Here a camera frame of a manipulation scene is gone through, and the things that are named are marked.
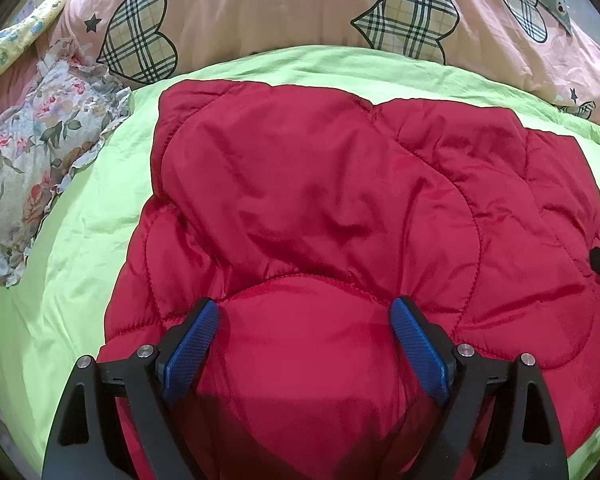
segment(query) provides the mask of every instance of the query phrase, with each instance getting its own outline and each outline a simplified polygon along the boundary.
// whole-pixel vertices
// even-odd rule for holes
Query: silver bolt
[[[151,357],[154,354],[154,347],[151,345],[142,345],[137,351],[138,357]]]
[[[534,364],[536,364],[536,358],[533,357],[531,354],[522,354],[520,356],[520,360],[527,366],[533,366]]]
[[[78,358],[78,360],[75,362],[75,365],[78,368],[86,368],[91,364],[91,361],[92,359],[90,355],[83,355],[82,357]]]
[[[462,343],[461,345],[458,345],[458,353],[462,357],[471,357],[475,354],[475,350],[474,347],[472,347],[471,345],[468,345],[467,343]]]

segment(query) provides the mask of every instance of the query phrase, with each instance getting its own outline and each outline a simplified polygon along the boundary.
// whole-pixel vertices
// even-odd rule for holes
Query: folded red blanket
[[[173,409],[208,478],[391,478],[436,416],[389,326],[411,297],[456,343],[530,352],[568,453],[600,424],[600,194],[572,137],[510,110],[184,81],[101,361],[221,310]],[[141,478],[150,473],[125,419]]]

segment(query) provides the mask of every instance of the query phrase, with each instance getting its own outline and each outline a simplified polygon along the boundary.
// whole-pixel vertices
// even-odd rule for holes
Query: black mechanical bracket
[[[137,479],[116,406],[117,397],[126,397],[156,480],[206,480],[168,406],[189,389],[218,320],[218,307],[204,298],[158,346],[104,364],[78,359],[56,411],[42,479]],[[391,322],[424,391],[442,407],[404,480],[454,480],[489,396],[493,416],[474,479],[568,480],[555,409],[532,355],[505,362],[456,347],[407,297],[392,305]]]

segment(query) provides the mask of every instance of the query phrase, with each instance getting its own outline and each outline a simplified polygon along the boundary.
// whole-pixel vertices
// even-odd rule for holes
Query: ruffled pillowcase
[[[22,276],[54,195],[130,115],[131,90],[76,54],[72,40],[58,41],[38,62],[36,88],[0,116],[0,281],[7,286]]]

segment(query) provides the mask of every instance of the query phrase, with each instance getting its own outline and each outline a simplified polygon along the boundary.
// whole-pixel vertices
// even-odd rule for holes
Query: black star
[[[94,14],[90,20],[84,20],[84,24],[87,26],[87,32],[96,32],[96,27],[98,27],[98,23],[102,21],[102,18],[96,18]]]

